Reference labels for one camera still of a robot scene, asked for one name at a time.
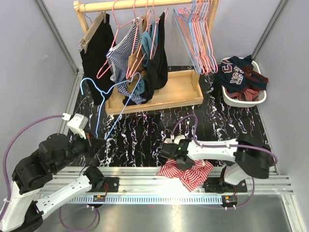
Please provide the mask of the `red white striped tank top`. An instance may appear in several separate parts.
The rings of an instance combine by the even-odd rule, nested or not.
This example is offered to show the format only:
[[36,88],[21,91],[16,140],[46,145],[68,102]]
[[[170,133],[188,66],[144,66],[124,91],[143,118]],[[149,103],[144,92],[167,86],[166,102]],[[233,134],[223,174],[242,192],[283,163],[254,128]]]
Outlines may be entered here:
[[189,192],[203,184],[214,168],[210,162],[205,160],[194,161],[193,167],[184,171],[178,169],[176,164],[175,160],[169,159],[156,175],[179,179]]

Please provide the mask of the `maroon tank top grey trim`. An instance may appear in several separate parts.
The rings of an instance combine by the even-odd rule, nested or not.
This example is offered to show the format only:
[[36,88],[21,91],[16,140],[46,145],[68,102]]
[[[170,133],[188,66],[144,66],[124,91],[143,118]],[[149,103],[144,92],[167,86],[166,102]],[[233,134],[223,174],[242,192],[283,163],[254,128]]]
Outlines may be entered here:
[[259,92],[255,91],[253,89],[246,89],[244,92],[233,92],[229,93],[227,90],[225,91],[228,97],[238,100],[238,101],[243,101],[243,102],[257,102],[260,100],[259,98]]

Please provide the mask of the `navy tank top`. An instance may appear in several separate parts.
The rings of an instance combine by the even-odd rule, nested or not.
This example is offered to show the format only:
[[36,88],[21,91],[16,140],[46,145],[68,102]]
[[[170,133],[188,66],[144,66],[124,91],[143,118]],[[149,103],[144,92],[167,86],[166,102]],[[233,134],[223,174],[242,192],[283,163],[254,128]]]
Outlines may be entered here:
[[244,93],[247,89],[263,91],[267,89],[268,79],[253,70],[252,56],[245,58],[233,56],[223,59],[214,75],[220,85],[229,93]]

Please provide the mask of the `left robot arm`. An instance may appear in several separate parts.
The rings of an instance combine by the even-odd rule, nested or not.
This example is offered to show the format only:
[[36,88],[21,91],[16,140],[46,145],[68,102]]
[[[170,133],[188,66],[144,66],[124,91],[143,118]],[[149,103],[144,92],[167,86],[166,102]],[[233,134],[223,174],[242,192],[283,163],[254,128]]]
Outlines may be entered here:
[[102,190],[105,177],[98,167],[89,166],[62,189],[38,200],[35,198],[54,175],[80,156],[92,154],[92,147],[86,138],[76,136],[70,140],[59,133],[48,136],[37,150],[16,165],[9,185],[11,193],[0,214],[0,230],[34,232],[45,219],[75,196],[90,190]]

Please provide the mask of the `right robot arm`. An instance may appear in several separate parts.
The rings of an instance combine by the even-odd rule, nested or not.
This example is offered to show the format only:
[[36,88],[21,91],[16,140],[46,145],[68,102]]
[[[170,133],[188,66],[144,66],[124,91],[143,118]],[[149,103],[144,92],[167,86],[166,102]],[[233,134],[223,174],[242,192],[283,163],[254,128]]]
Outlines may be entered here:
[[160,156],[167,161],[157,175],[177,178],[189,191],[207,180],[213,170],[211,160],[231,163],[223,168],[218,181],[224,192],[230,192],[249,177],[267,179],[270,167],[278,162],[270,149],[244,138],[207,142],[180,135],[163,143]]

